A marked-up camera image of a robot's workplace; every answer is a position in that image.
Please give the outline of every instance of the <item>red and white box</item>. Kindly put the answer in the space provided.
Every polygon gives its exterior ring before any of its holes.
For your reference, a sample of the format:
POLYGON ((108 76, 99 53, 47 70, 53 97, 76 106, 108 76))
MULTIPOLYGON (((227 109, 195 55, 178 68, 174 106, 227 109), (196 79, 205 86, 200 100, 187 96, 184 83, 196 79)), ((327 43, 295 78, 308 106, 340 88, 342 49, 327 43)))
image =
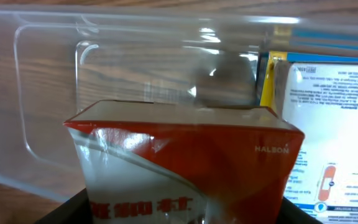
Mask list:
POLYGON ((275 223, 304 139, 267 108, 102 100, 65 126, 95 223, 275 223))

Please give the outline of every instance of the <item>blue logo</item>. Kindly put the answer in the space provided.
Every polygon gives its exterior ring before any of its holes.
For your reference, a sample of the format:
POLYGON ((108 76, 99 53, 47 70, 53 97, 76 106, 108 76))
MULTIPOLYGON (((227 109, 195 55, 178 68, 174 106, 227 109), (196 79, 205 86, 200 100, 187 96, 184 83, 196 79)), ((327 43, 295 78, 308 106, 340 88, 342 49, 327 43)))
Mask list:
POLYGON ((327 210, 327 205, 324 202, 318 202, 314 205, 314 210, 316 212, 325 212, 327 210))

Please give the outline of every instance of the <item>wooden table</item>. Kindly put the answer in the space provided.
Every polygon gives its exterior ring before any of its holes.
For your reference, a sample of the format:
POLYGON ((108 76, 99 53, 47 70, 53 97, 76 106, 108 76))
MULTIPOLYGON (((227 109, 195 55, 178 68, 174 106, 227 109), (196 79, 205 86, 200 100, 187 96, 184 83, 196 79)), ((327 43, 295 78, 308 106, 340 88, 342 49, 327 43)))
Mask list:
MULTIPOLYGON (((355 0, 0 0, 0 3, 175 7, 186 11, 226 13, 358 14, 358 1, 355 0)), ((57 202, 0 185, 0 223, 33 223, 57 206, 57 202)))

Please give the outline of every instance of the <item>plastic container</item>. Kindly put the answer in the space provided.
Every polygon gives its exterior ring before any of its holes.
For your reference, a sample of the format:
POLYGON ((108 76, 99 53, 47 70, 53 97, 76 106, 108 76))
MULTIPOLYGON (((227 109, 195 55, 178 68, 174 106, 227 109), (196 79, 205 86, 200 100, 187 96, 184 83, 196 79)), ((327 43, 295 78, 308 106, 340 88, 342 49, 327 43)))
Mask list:
POLYGON ((96 100, 253 105, 258 52, 355 46, 351 17, 0 6, 0 183, 59 201, 83 189, 62 121, 96 100))

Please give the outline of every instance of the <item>clear plastic bin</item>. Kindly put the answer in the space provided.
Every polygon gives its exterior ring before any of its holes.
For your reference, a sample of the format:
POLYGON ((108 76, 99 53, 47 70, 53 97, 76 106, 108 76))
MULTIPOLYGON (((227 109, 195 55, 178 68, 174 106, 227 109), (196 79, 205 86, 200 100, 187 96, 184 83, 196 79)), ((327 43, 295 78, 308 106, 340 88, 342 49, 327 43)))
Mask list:
POLYGON ((0 183, 58 201, 83 189, 62 121, 96 100, 256 105, 259 52, 355 46, 351 17, 0 6, 0 183))

